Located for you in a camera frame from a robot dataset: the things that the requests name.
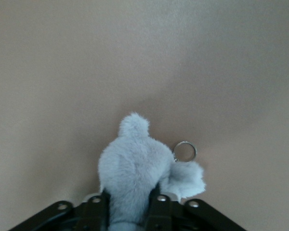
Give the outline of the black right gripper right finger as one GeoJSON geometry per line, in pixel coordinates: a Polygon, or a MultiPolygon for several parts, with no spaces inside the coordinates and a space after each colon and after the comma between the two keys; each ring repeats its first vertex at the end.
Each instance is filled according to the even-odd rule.
{"type": "Polygon", "coordinates": [[[150,197],[146,231],[245,231],[230,218],[200,199],[183,205],[159,194],[150,197]]]}

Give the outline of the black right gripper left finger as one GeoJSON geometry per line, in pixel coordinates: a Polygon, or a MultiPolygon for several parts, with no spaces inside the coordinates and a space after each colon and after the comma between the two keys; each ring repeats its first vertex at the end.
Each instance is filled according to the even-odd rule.
{"type": "Polygon", "coordinates": [[[109,219],[109,194],[92,193],[74,206],[58,201],[11,228],[12,231],[105,231],[109,219]]]}

